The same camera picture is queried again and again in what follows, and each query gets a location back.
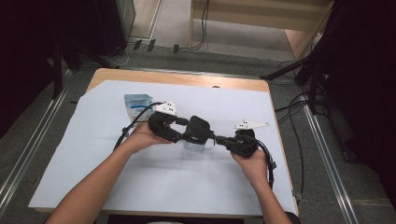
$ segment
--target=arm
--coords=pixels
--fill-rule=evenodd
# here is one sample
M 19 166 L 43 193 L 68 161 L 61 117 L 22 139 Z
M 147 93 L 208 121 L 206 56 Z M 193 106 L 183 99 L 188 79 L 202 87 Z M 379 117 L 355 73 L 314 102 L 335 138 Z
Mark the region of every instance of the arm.
M 170 144 L 154 135 L 147 123 L 138 125 L 107 159 L 66 194 L 46 223 L 92 224 L 129 158 L 143 148 L 160 143 Z
M 262 217 L 266 224 L 291 223 L 267 180 L 267 163 L 265 154 L 256 150 L 250 158 L 243 158 L 233 154 L 233 159 L 241 166 L 250 185 L 256 191 L 262 209 Z

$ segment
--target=white plastic mount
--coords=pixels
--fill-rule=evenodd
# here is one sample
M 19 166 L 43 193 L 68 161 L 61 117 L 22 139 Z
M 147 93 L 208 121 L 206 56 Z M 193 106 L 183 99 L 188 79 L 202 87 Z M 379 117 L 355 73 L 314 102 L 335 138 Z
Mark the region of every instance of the white plastic mount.
M 155 105 L 153 107 L 153 110 L 168 115 L 173 115 L 173 116 L 176 115 L 176 106 L 175 106 L 175 102 L 173 101 L 169 101 L 161 105 Z
M 270 124 L 268 122 L 256 122 L 256 121 L 243 120 L 242 122 L 235 125 L 235 129 L 247 130 L 247 129 L 268 127 L 268 126 L 270 126 Z

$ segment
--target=person's left hand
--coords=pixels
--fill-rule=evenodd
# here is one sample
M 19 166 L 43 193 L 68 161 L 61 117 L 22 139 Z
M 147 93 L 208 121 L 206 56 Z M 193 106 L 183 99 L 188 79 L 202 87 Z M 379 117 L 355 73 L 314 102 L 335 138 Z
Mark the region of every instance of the person's left hand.
M 133 153 L 155 144 L 171 144 L 172 142 L 155 135 L 147 122 L 138 124 L 131 135 L 120 145 L 128 147 Z

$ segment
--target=blue and white packet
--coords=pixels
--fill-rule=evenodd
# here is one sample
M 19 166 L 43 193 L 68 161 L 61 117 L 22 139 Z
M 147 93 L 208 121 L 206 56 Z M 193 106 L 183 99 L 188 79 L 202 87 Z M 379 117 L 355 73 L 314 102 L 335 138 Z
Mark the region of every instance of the blue and white packet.
M 132 122 L 148 105 L 152 104 L 152 97 L 147 94 L 125 94 L 124 95 L 126 112 Z M 152 115 L 152 108 L 148 109 L 138 121 L 144 121 Z

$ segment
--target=table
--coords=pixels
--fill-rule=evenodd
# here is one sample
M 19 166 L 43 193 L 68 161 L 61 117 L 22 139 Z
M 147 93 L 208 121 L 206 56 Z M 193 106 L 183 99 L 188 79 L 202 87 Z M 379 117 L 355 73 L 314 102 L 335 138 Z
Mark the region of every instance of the table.
M 111 153 L 120 130 L 130 122 L 123 94 L 142 91 L 157 100 L 175 99 L 178 116 L 197 115 L 221 135 L 232 136 L 233 126 L 242 115 L 250 119 L 265 117 L 270 126 L 257 129 L 255 133 L 263 136 L 261 140 L 278 165 L 274 193 L 286 211 L 298 215 L 266 82 L 207 74 L 113 69 L 95 72 L 87 93 L 78 101 L 75 115 L 30 207 L 50 212 L 80 179 Z M 247 110 L 234 110 L 234 103 Z M 214 104 L 217 107 L 201 109 Z M 181 126 L 173 128 L 182 132 Z M 149 216 L 261 216 L 254 190 L 224 147 L 214 147 L 213 142 L 208 142 L 205 151 L 197 153 L 187 150 L 182 141 L 153 146 L 134 155 L 122 171 L 103 211 Z
M 193 20 L 202 19 L 206 0 L 192 0 Z M 329 0 L 210 0 L 207 19 L 285 29 L 296 60 L 300 60 L 316 35 L 323 32 L 332 10 Z

